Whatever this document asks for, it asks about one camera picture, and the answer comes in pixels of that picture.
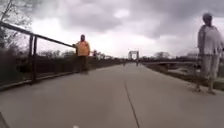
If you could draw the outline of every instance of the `orange jacket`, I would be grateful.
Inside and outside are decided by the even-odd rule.
[[[77,47],[77,55],[78,56],[89,56],[90,54],[90,46],[89,46],[89,43],[87,41],[79,41],[77,44],[76,44],[76,47]]]

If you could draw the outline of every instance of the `walkway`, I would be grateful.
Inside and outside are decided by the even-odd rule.
[[[0,108],[10,128],[138,128],[135,114],[140,128],[223,128],[217,93],[129,64],[4,92]]]

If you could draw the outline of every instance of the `man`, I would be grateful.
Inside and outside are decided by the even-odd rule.
[[[81,35],[81,39],[75,45],[78,59],[78,72],[88,73],[88,56],[90,54],[89,43],[85,40],[85,35]]]
[[[220,56],[223,51],[222,36],[218,29],[212,25],[212,15],[205,13],[202,17],[204,25],[198,32],[198,49],[201,58],[201,75],[208,85],[208,92],[215,95],[213,84],[219,69]]]

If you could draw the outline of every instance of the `sky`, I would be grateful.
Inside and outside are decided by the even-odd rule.
[[[33,15],[32,31],[68,44],[85,34],[91,50],[117,57],[134,50],[180,56],[197,51],[203,13],[212,13],[224,32],[223,11],[223,0],[45,0]]]

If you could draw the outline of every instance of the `railing post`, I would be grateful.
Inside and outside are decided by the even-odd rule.
[[[33,59],[32,59],[32,82],[35,83],[37,79],[37,71],[36,71],[36,56],[37,56],[37,36],[34,37],[34,46],[33,46]]]
[[[29,39],[29,56],[28,56],[28,64],[30,69],[30,79],[33,78],[33,70],[32,70],[32,53],[33,53],[33,35],[30,35]]]

